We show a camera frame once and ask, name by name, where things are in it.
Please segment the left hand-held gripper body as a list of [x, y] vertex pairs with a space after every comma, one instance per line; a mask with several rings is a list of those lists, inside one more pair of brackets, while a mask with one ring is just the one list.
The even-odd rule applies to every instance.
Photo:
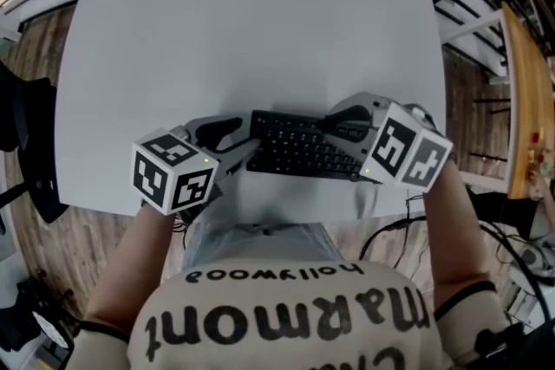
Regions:
[[216, 154], [193, 145], [185, 125], [158, 128], [132, 145], [131, 186], [163, 215], [198, 213], [218, 193]]

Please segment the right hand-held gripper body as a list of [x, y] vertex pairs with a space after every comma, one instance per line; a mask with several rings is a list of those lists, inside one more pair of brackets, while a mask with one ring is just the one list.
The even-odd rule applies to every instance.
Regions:
[[418, 104], [402, 105], [370, 93], [363, 93], [360, 99], [370, 112], [370, 123], [379, 127], [359, 175], [380, 184], [429, 191], [453, 143]]

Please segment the black keyboard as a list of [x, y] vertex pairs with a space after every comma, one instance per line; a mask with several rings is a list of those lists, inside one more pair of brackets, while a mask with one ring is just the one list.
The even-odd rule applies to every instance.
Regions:
[[359, 174], [362, 162], [328, 143], [317, 127], [318, 118], [255, 110], [250, 136], [260, 146], [248, 161], [250, 172], [313, 179], [367, 182]]

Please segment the person's right forearm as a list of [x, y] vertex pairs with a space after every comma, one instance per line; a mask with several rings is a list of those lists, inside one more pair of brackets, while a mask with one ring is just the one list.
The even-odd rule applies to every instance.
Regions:
[[434, 307], [491, 279], [486, 244], [457, 165], [450, 159], [424, 195]]

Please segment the person's left forearm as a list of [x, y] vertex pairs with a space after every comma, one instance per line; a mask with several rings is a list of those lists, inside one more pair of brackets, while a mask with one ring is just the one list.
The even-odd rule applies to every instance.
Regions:
[[88, 301], [85, 320], [129, 334], [160, 286], [175, 216], [143, 205], [109, 258]]

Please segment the light blue jeans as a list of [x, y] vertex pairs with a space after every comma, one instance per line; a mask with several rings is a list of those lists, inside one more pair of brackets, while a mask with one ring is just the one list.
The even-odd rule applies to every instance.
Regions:
[[182, 269], [222, 260], [342, 261], [322, 224], [204, 222], [193, 229]]

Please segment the pile of coloured toy blocks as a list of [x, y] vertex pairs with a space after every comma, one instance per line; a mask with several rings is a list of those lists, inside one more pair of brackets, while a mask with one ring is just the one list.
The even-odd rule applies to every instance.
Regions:
[[545, 144], [543, 129], [533, 133], [528, 149], [528, 165], [544, 179], [555, 179], [555, 149]]

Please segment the long wooden table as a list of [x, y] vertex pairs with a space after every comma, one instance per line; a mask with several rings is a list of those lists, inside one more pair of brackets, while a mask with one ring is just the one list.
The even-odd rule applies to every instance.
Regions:
[[539, 46], [512, 9], [503, 3], [499, 12], [511, 98], [507, 194], [511, 199], [520, 199], [528, 196], [527, 154], [532, 134], [543, 129], [545, 144], [555, 149], [552, 78]]

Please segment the black office chair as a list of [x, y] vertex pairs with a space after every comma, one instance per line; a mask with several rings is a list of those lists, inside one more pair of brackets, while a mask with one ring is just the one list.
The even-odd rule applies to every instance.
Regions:
[[0, 210], [27, 192], [45, 224], [68, 206], [56, 178], [56, 87], [41, 78], [26, 81], [0, 62], [0, 152], [17, 152], [23, 182], [0, 192]]

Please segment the cream printed t-shirt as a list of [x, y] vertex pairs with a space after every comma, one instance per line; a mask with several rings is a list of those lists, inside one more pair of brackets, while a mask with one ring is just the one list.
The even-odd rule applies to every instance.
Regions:
[[218, 261], [161, 284], [130, 335], [82, 327], [66, 370], [453, 370], [508, 325], [489, 281], [430, 311], [379, 263]]

